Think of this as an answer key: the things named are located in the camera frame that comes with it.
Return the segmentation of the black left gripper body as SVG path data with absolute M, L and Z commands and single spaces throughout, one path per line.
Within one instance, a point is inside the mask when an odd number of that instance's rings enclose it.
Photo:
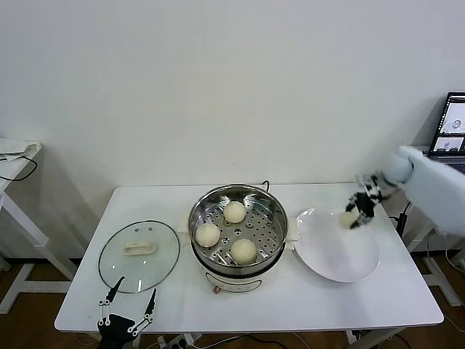
M 128 329 L 135 325 L 134 320 L 116 314 L 109 315 L 110 324 L 108 326 L 105 324 L 105 320 L 106 318 L 104 318 L 102 325 L 97 325 L 101 335 L 98 349 L 122 349 L 126 343 L 134 341 L 135 336 L 128 332 Z

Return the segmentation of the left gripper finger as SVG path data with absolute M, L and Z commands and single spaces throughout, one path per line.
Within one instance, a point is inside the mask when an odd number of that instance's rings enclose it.
M 150 300 L 147 304 L 143 317 L 137 321 L 133 326 L 127 329 L 129 334 L 139 334 L 143 329 L 147 328 L 153 322 L 153 311 L 156 304 L 157 289 L 153 288 Z
M 108 293 L 106 294 L 105 298 L 99 301 L 99 307 L 101 310 L 101 316 L 100 320 L 97 322 L 98 326 L 109 326 L 111 321 L 110 321 L 110 305 L 114 301 L 114 298 L 116 297 L 116 293 L 118 292 L 118 289 L 125 279 L 124 276 L 120 277 L 117 283 L 110 288 Z

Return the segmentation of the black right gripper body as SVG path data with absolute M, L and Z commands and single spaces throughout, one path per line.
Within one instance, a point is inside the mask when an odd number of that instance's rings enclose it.
M 359 184 L 362 190 L 354 193 L 360 195 L 358 214 L 374 216 L 375 207 L 386 198 L 379 184 L 379 176 L 377 174 L 365 174 L 359 178 Z

